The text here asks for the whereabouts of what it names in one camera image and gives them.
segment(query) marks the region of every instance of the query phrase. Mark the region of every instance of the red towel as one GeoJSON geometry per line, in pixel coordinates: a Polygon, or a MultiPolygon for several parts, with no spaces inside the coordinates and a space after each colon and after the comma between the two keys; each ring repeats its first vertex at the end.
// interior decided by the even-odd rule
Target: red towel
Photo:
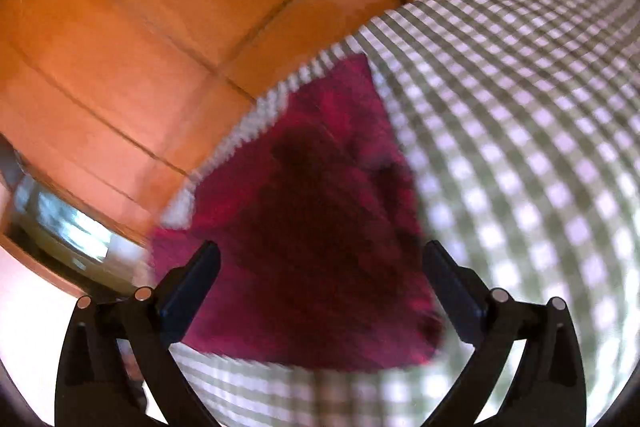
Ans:
{"type": "Polygon", "coordinates": [[[222,251],[188,346],[339,371],[434,353],[441,322],[420,270],[412,178],[363,55],[291,95],[195,201],[189,230],[152,240],[159,278],[204,239],[222,251]]]}

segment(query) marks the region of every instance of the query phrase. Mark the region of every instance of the white wall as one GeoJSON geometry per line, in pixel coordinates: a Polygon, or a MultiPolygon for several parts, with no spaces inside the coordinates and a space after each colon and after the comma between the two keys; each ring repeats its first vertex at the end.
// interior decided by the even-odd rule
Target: white wall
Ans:
{"type": "MultiPolygon", "coordinates": [[[[0,248],[0,359],[35,413],[54,423],[58,359],[76,298],[0,248]]],[[[147,414],[162,420],[150,397],[147,414]]]]}

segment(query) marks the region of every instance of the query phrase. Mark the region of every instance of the green checkered fabric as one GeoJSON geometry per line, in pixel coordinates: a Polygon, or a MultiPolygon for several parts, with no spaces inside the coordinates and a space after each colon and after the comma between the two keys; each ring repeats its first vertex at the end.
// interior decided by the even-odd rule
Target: green checkered fabric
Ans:
{"type": "MultiPolygon", "coordinates": [[[[364,52],[415,175],[425,241],[487,286],[564,298],[584,358],[588,422],[638,359],[640,0],[414,0],[372,19],[259,100],[167,212],[272,124],[299,86],[364,52]]],[[[516,343],[481,418],[500,406],[516,343]]],[[[311,372],[172,346],[221,423],[417,426],[472,352],[447,328],[433,362],[377,374],[311,372]]]]}

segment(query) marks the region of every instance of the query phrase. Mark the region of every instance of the orange tile floor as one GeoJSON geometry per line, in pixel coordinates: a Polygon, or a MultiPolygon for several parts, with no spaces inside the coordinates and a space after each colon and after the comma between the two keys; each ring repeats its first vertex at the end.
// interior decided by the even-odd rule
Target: orange tile floor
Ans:
{"type": "Polygon", "coordinates": [[[259,96],[405,0],[0,0],[0,132],[144,237],[259,96]]]}

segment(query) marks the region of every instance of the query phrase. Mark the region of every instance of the red cloth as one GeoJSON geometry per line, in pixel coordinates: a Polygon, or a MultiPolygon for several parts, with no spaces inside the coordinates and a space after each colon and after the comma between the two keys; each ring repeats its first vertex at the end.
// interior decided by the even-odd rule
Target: red cloth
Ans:
{"type": "Polygon", "coordinates": [[[222,251],[188,346],[341,371],[430,359],[441,322],[420,271],[412,178],[363,55],[291,95],[195,201],[189,230],[152,240],[159,278],[204,239],[222,251]]]}

